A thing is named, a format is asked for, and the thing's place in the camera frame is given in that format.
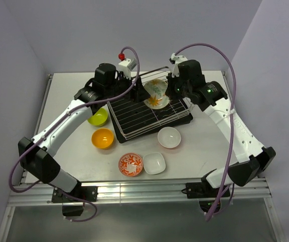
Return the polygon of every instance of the gray floor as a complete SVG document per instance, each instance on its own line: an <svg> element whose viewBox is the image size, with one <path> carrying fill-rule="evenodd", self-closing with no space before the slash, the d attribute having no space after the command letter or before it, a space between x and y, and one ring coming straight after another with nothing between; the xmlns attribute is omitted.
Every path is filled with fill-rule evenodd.
<svg viewBox="0 0 289 242"><path fill-rule="evenodd" d="M84 223L63 220L60 206L18 207L7 241L261 242L275 237L263 199L244 199L209 223L197 201L100 205L98 216Z"/></svg>

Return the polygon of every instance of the orange bowl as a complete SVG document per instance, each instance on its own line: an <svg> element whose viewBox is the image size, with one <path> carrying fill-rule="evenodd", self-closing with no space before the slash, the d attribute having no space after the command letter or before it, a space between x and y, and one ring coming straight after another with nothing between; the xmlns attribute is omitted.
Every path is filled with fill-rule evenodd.
<svg viewBox="0 0 289 242"><path fill-rule="evenodd" d="M92 144L99 149L106 149L112 145L114 134L109 129L98 129L92 134Z"/></svg>
<svg viewBox="0 0 289 242"><path fill-rule="evenodd" d="M142 158L135 153L126 153L119 160L119 170L125 176L136 176L143 168Z"/></svg>

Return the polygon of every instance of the bowl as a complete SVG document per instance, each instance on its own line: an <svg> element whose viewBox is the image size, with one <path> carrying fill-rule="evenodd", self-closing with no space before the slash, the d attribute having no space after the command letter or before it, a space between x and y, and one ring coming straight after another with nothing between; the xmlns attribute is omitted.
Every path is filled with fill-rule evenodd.
<svg viewBox="0 0 289 242"><path fill-rule="evenodd" d="M144 89L150 94L150 98L143 101L145 105L151 109L161 109L168 105L169 97L165 95L168 83L160 80L153 79L143 86Z"/></svg>
<svg viewBox="0 0 289 242"><path fill-rule="evenodd" d="M143 168L142 158L135 153L126 153L119 160L119 170L125 176L136 176Z"/></svg>
<svg viewBox="0 0 289 242"><path fill-rule="evenodd" d="M88 122L95 127L101 127L108 119L108 112L104 108L100 108L92 117L88 119Z"/></svg>
<svg viewBox="0 0 289 242"><path fill-rule="evenodd" d="M150 175L158 174L166 169L163 155L159 152L151 153L143 157L143 167Z"/></svg>
<svg viewBox="0 0 289 242"><path fill-rule="evenodd" d="M109 129L98 129L92 134L92 144L99 149L106 149L112 145L114 134Z"/></svg>
<svg viewBox="0 0 289 242"><path fill-rule="evenodd" d="M180 144L181 135L173 127L164 127L158 132L158 141L165 148L172 149Z"/></svg>

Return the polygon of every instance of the square white bowl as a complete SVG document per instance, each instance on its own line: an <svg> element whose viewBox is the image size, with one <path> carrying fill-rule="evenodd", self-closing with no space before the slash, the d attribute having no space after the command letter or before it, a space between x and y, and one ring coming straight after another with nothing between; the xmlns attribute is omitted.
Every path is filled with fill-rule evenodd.
<svg viewBox="0 0 289 242"><path fill-rule="evenodd" d="M159 152L145 155L142 160L144 170L150 175L161 173L166 169L165 159Z"/></svg>

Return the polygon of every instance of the metal wire rack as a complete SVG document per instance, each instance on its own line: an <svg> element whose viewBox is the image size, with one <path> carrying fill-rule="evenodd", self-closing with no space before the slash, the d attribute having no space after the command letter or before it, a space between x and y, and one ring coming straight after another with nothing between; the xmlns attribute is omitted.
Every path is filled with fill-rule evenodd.
<svg viewBox="0 0 289 242"><path fill-rule="evenodd" d="M167 82L169 69L160 68L160 71L148 72L141 75L142 83L145 84L153 79L160 79ZM169 124L173 121L191 116L190 111L194 105L189 99L171 100L162 109L151 109L143 102L133 103L121 98L114 102L108 102L111 116L117 128L126 139L132 139L147 133L159 126Z"/></svg>

